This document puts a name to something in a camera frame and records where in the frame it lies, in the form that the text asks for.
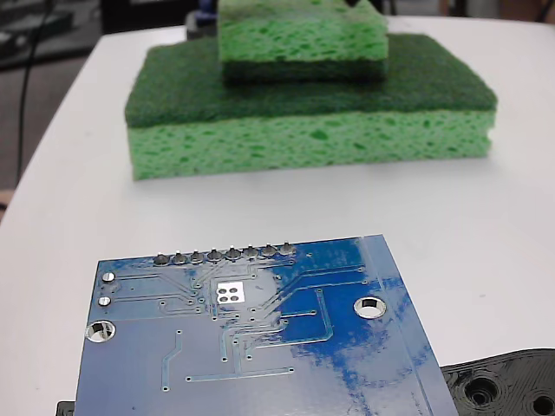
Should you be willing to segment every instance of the black cable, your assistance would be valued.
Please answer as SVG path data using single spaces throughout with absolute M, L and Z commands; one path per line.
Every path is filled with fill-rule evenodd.
M 29 58 L 27 59 L 27 64 L 25 65 L 25 72 L 23 73 L 23 86 L 21 89 L 21 97 L 19 99 L 19 132 L 17 137 L 17 171 L 16 171 L 16 185 L 21 180 L 23 174 L 23 133 L 25 125 L 25 103 L 27 101 L 27 87 L 29 85 L 29 75 L 33 67 L 33 61 L 35 60 L 36 47 L 41 40 L 42 29 L 48 20 L 50 13 L 54 10 L 55 2 L 46 2 L 46 9 L 42 15 L 41 23 L 36 30 L 35 35 L 31 39 L 31 51 L 29 52 Z
M 389 6 L 391 9 L 391 15 L 397 16 L 397 1 L 396 0 L 389 0 Z
M 549 10 L 551 10 L 551 8 L 553 7 L 554 4 L 555 4 L 555 0 L 550 0 L 549 2 L 547 2 L 547 4 L 544 6 L 544 8 L 539 13 L 539 16 L 536 19 L 536 22 L 540 22 L 540 23 L 545 22 L 545 19 L 547 18 L 547 15 L 549 15 Z

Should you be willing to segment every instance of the black plastic part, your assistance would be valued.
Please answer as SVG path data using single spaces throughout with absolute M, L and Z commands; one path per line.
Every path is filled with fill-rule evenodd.
M 555 349 L 530 349 L 443 367 L 459 416 L 555 416 Z M 58 403 L 56 416 L 73 416 Z
M 55 416 L 73 416 L 75 410 L 74 401 L 61 401 L 55 411 Z

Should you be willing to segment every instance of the white table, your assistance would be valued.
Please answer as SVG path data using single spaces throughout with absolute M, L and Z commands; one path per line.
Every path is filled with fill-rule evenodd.
M 555 348 L 555 28 L 398 18 L 499 96 L 488 159 L 133 182 L 123 109 L 146 51 L 105 36 L 0 225 L 0 394 L 10 416 L 73 400 L 99 259 L 383 233 L 441 365 Z

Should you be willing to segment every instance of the stacked sponges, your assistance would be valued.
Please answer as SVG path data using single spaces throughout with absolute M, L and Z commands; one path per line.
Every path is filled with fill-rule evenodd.
M 324 16 L 336 34 L 359 29 L 303 36 Z M 368 2 L 220 0 L 219 41 L 148 53 L 126 109 L 134 177 L 485 156 L 492 91 L 431 38 L 384 28 Z M 387 79 L 371 81 L 388 50 Z

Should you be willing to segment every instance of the blue circuit board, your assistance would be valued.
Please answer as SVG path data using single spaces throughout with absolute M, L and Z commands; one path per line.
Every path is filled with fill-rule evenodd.
M 99 262 L 75 416 L 455 416 L 382 236 Z

